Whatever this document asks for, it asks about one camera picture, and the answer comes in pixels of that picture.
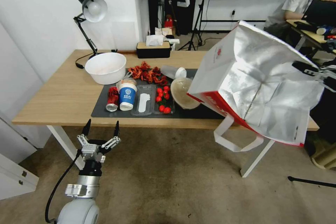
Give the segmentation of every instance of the white shirt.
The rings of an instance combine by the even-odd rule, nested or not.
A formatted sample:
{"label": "white shirt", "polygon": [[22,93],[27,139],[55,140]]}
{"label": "white shirt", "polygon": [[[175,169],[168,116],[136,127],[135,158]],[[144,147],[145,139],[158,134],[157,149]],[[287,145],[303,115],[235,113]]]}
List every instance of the white shirt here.
{"label": "white shirt", "polygon": [[270,16],[267,17],[265,27],[276,23],[283,23],[285,11],[304,13],[309,5],[310,0],[286,0]]}

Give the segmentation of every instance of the blue paper cup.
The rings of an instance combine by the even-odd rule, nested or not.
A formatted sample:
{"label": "blue paper cup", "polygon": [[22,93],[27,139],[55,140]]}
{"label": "blue paper cup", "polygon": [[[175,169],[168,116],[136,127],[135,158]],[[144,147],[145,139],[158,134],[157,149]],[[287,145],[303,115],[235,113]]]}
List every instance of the blue paper cup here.
{"label": "blue paper cup", "polygon": [[136,92],[137,87],[131,83],[123,83],[119,86],[120,110],[127,111],[133,108]]}

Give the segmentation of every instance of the clear plastic tray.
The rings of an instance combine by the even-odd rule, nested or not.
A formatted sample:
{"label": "clear plastic tray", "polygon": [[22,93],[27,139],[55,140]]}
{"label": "clear plastic tray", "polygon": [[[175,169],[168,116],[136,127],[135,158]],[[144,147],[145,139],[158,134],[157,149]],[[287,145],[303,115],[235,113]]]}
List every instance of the clear plastic tray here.
{"label": "clear plastic tray", "polygon": [[[155,87],[155,97],[158,95],[157,92],[156,92],[156,89],[157,88],[162,88],[163,89],[164,86],[160,86],[160,85],[154,86]],[[170,91],[169,91],[169,95],[170,95],[170,98],[168,100],[167,107],[170,107],[170,109],[171,109],[170,114],[173,114],[175,112],[175,101],[174,101],[173,96],[172,96]],[[157,102],[155,102],[155,104],[154,104],[154,114],[164,114],[164,113],[160,112],[159,104]]]}
{"label": "clear plastic tray", "polygon": [[[152,114],[154,111],[156,86],[155,85],[138,85],[136,88],[138,90],[135,93],[134,106],[131,110],[131,115],[132,116],[148,116]],[[150,95],[150,100],[146,102],[146,108],[145,108],[145,111],[143,112],[139,112],[141,94]]]}

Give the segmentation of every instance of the tissue box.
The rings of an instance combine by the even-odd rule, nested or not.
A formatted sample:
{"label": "tissue box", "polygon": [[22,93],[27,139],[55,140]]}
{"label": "tissue box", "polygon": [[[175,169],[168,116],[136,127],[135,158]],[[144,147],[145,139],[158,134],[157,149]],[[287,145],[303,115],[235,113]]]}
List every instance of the tissue box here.
{"label": "tissue box", "polygon": [[164,41],[159,46],[146,46],[145,42],[139,42],[136,46],[138,58],[169,58],[170,44]]}

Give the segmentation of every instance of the computer monitor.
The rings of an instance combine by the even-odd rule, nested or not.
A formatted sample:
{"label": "computer monitor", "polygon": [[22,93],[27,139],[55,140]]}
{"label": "computer monitor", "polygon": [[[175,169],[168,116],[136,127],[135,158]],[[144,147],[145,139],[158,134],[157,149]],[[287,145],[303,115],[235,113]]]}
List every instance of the computer monitor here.
{"label": "computer monitor", "polygon": [[336,0],[313,0],[303,19],[318,25],[336,26]]}

